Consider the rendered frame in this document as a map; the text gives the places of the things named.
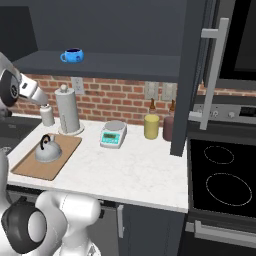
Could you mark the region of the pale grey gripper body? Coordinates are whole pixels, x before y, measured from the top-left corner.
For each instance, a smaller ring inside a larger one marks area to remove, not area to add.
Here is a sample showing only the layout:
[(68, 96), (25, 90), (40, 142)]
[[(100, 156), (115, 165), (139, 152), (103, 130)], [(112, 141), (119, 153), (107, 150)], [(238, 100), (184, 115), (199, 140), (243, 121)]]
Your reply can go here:
[(37, 87), (29, 97), (29, 101), (38, 106), (46, 106), (48, 104), (48, 96), (40, 87)]

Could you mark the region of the blue mug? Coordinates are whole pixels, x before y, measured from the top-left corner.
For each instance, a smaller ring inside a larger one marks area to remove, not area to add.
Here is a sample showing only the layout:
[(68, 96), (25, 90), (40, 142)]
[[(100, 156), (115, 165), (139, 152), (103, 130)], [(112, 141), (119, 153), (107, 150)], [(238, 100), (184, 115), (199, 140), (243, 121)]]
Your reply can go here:
[(84, 60), (84, 52), (79, 48), (67, 49), (60, 55), (60, 60), (65, 63), (80, 63)]

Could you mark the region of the wooden tray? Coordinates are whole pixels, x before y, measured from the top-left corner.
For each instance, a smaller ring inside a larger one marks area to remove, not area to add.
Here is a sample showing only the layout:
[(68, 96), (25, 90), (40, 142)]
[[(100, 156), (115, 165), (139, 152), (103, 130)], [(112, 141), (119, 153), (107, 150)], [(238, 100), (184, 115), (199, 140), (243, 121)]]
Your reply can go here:
[(56, 161), (40, 163), (35, 159), (36, 144), (11, 170), (12, 173), (52, 181), (58, 175), (62, 167), (69, 160), (73, 152), (82, 141), (81, 137), (56, 135), (56, 142), (62, 149), (62, 155)]

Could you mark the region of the dark grey base cabinet door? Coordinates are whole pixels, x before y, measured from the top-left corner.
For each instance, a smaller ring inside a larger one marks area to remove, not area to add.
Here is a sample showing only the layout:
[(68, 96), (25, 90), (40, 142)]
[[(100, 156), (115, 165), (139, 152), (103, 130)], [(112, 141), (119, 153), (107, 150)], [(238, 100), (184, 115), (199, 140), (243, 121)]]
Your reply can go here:
[(119, 256), (178, 256), (185, 214), (119, 204)]

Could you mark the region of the grey white shaker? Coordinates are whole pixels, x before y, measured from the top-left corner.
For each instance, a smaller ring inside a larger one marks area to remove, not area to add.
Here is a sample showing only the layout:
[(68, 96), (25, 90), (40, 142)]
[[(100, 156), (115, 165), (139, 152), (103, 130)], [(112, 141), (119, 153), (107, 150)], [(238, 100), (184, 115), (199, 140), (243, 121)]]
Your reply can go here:
[(49, 104), (40, 107), (40, 115), (42, 122), (46, 127), (50, 127), (55, 124), (53, 110)]

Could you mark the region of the white paper towel holder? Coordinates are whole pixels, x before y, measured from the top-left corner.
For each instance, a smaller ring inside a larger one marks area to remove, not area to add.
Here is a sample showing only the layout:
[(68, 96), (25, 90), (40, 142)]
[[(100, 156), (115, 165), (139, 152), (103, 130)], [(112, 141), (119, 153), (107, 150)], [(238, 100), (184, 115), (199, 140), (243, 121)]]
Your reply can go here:
[(60, 118), (59, 133), (69, 136), (80, 134), (84, 125), (79, 121), (74, 89), (62, 84), (55, 91), (55, 96)]

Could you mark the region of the dark sink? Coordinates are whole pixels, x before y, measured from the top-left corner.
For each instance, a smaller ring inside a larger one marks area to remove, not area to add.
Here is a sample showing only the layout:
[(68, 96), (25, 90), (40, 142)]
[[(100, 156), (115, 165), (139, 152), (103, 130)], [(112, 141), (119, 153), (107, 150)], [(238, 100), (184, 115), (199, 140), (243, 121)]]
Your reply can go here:
[(29, 117), (6, 117), (0, 120), (0, 149), (8, 155), (42, 121)]

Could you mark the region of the white kitchen scale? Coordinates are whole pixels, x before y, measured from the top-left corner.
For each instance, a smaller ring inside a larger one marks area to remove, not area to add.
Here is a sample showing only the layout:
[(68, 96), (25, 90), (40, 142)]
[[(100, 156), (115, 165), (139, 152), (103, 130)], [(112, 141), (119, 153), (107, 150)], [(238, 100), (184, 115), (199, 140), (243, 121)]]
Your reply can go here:
[(107, 122), (100, 135), (100, 146), (119, 149), (127, 134), (127, 124), (119, 120)]

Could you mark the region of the yellow bottle with brown neck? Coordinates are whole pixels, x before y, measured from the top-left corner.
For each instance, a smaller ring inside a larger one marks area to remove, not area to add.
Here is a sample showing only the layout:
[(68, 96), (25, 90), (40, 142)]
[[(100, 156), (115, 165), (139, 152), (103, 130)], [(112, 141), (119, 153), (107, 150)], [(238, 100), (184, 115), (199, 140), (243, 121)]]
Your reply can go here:
[(159, 116), (156, 114), (154, 99), (151, 99), (149, 113), (144, 117), (144, 136), (146, 139), (156, 139), (159, 131)]

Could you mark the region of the dark red bottle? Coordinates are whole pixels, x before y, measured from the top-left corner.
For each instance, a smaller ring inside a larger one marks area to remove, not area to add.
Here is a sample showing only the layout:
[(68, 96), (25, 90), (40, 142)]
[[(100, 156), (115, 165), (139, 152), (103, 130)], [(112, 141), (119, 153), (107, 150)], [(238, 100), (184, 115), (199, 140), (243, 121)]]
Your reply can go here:
[(174, 123), (174, 114), (175, 114), (175, 101), (172, 101), (169, 113), (168, 115), (164, 118), (164, 123), (163, 123), (163, 139), (166, 141), (171, 141), (172, 140), (172, 130), (173, 130), (173, 123)]

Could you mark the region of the grey dishwasher front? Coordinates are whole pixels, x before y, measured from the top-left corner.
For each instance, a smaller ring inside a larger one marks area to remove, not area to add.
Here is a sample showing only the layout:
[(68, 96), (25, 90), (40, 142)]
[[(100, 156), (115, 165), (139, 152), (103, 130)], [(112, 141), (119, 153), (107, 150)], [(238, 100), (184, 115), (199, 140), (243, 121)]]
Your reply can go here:
[(101, 256), (119, 256), (116, 204), (101, 200), (100, 205), (99, 219), (88, 228), (90, 237)]

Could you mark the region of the black stove with hob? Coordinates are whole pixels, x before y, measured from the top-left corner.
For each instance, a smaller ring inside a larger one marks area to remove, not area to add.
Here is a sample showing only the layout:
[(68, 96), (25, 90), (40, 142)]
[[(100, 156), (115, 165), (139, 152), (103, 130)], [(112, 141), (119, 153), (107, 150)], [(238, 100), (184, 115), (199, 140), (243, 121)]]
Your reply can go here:
[(188, 123), (189, 211), (179, 256), (256, 256), (196, 238), (194, 222), (256, 234), (256, 98), (216, 96), (206, 130)]

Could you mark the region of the black microwave oven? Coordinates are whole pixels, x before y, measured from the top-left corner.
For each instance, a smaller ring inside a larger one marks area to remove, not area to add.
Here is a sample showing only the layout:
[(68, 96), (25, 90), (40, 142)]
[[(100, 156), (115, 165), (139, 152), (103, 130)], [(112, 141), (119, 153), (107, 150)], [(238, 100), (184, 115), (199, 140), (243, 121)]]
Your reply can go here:
[(256, 0), (216, 0), (211, 25), (229, 19), (216, 87), (256, 91)]

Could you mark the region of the white wall outlet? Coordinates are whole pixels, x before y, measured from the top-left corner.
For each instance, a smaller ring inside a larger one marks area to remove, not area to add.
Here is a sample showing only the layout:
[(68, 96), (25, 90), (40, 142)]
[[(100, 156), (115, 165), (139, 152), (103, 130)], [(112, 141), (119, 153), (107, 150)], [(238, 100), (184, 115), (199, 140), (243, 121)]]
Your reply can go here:
[(150, 100), (151, 98), (153, 98), (154, 100), (157, 100), (158, 99), (158, 89), (159, 89), (158, 82), (146, 81), (145, 89), (144, 89), (145, 98), (147, 100)]
[(84, 85), (83, 85), (83, 79), (81, 77), (72, 77), (72, 88), (74, 89), (75, 93), (78, 95), (84, 94)]
[(162, 85), (162, 100), (171, 101), (176, 99), (177, 84), (176, 83), (164, 83)]

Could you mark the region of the dark grey wall cabinet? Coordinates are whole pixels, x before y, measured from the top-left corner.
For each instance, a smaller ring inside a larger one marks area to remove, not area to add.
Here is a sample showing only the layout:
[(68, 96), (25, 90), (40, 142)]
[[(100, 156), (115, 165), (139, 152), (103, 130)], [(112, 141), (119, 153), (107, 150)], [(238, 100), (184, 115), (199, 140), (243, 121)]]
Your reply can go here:
[[(186, 0), (0, 0), (29, 8), (38, 50), (13, 61), (26, 74), (176, 82)], [(67, 49), (84, 52), (65, 63)]]

